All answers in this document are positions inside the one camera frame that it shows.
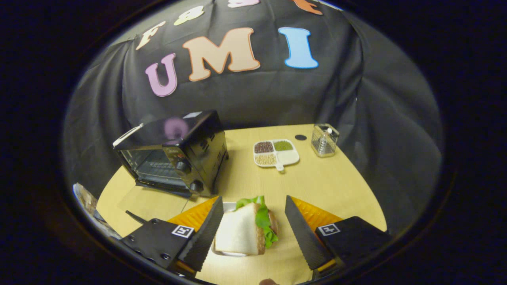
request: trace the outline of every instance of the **sandwich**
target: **sandwich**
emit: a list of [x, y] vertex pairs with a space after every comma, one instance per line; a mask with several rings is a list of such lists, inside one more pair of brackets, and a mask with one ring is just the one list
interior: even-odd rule
[[264, 196], [241, 199], [236, 209], [224, 213], [215, 236], [215, 251], [262, 255], [278, 240], [275, 215], [264, 203]]

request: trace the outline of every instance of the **peach letter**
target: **peach letter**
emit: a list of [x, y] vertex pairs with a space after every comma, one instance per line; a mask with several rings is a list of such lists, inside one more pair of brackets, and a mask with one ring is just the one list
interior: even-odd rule
[[292, 1], [296, 2], [296, 5], [299, 8], [301, 8], [301, 9], [307, 11], [307, 12], [310, 12], [310, 13], [313, 13], [313, 14], [317, 14], [317, 15], [322, 15], [321, 11], [315, 10], [314, 8], [312, 8], [312, 7], [317, 7], [313, 3], [308, 3], [305, 0], [292, 0]]
[[253, 32], [252, 28], [232, 29], [225, 34], [219, 47], [207, 37], [198, 37], [184, 43], [183, 47], [189, 50], [192, 66], [190, 81], [203, 80], [211, 75], [211, 72], [204, 68], [203, 60], [206, 60], [216, 73], [221, 74], [229, 54], [231, 55], [229, 70], [232, 72], [259, 68], [261, 63], [254, 58], [250, 45], [250, 35]]
[[157, 31], [158, 31], [158, 28], [160, 28], [161, 26], [163, 26], [165, 24], [165, 21], [163, 21], [162, 23], [154, 26], [153, 28], [145, 31], [143, 34], [142, 34], [142, 38], [141, 38], [141, 41], [139, 42], [139, 45], [137, 46], [137, 48], [135, 48], [135, 50], [139, 50], [140, 48], [142, 48], [145, 44], [147, 44], [149, 41], [150, 41], [150, 37], [153, 37]]
[[155, 93], [158, 97], [165, 97], [170, 95], [176, 90], [176, 85], [178, 84], [178, 79], [176, 78], [176, 70], [174, 70], [174, 58], [176, 55], [174, 53], [170, 53], [164, 58], [162, 58], [162, 63], [165, 65], [165, 71], [167, 72], [168, 82], [166, 86], [162, 86], [160, 84], [160, 80], [157, 75], [157, 63], [153, 63], [152, 65], [146, 68], [146, 74], [148, 75], [148, 80], [150, 81], [150, 86], [152, 88], [153, 93]]

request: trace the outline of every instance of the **toaster oven handle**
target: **toaster oven handle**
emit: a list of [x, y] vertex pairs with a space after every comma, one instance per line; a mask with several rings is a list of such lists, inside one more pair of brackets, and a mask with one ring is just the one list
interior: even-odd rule
[[124, 139], [128, 138], [131, 134], [135, 133], [138, 129], [141, 129], [143, 126], [144, 126], [144, 124], [141, 123], [137, 127], [134, 127], [132, 129], [130, 129], [128, 132], [122, 134], [122, 136], [120, 136], [117, 140], [114, 141], [113, 148], [115, 148], [117, 145], [119, 145]]

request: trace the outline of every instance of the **white bread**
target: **white bread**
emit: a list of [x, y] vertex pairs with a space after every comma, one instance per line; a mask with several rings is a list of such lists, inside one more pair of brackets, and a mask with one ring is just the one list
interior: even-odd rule
[[218, 252], [246, 255], [264, 254], [264, 231], [255, 224], [260, 205], [249, 203], [234, 212], [224, 213], [215, 236]]

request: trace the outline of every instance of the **cutout letter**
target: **cutout letter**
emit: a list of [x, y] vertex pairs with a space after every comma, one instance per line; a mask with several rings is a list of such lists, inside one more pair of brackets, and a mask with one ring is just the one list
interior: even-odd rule
[[153, 93], [159, 97], [170, 95], [176, 90], [178, 79], [176, 78], [176, 70], [174, 70], [175, 57], [176, 55], [174, 53], [171, 53], [162, 58], [162, 63], [165, 65], [165, 70], [169, 79], [166, 86], [160, 85], [160, 81], [157, 75], [157, 63], [153, 63], [152, 65], [148, 66], [148, 68], [146, 68], [145, 72], [148, 75], [148, 79], [150, 80], [150, 86], [152, 87]]
[[192, 9], [184, 12], [174, 22], [174, 25], [178, 26], [178, 25], [185, 23], [188, 20], [192, 20], [192, 19], [195, 19], [195, 18], [201, 16], [202, 14], [204, 14], [204, 11], [202, 10], [203, 8], [204, 8], [204, 6], [197, 6], [195, 8], [192, 8]]
[[322, 15], [322, 12], [319, 11], [319, 10], [315, 10], [313, 7], [317, 7], [317, 5], [313, 4], [313, 3], [308, 3], [306, 2], [305, 0], [292, 0], [294, 2], [296, 2], [296, 5], [307, 11], [307, 12], [310, 12], [310, 13], [313, 13], [313, 14], [316, 14], [316, 15]]
[[280, 34], [284, 34], [288, 44], [288, 59], [285, 60], [287, 66], [293, 68], [316, 68], [318, 62], [312, 58], [308, 36], [310, 31], [301, 28], [283, 27], [278, 29]]
[[137, 48], [135, 48], [135, 50], [139, 50], [140, 48], [142, 48], [145, 44], [147, 44], [149, 41], [150, 41], [150, 37], [153, 37], [157, 31], [158, 31], [158, 28], [160, 28], [161, 26], [163, 26], [165, 24], [165, 21], [163, 21], [162, 23], [154, 26], [153, 28], [145, 31], [143, 34], [142, 34], [142, 38], [141, 38], [141, 41], [139, 42], [139, 45], [137, 46]]
[[258, 3], [259, 0], [229, 0], [229, 4], [227, 6], [230, 8], [237, 8], [244, 6], [252, 6]]
[[206, 60], [216, 73], [221, 74], [229, 54], [231, 55], [229, 70], [232, 72], [259, 68], [261, 63], [254, 58], [250, 45], [250, 35], [253, 32], [252, 28], [232, 29], [225, 34], [219, 47], [206, 37], [198, 37], [184, 43], [183, 47], [189, 50], [192, 65], [190, 81], [203, 80], [211, 75], [211, 72], [204, 68], [203, 60]]

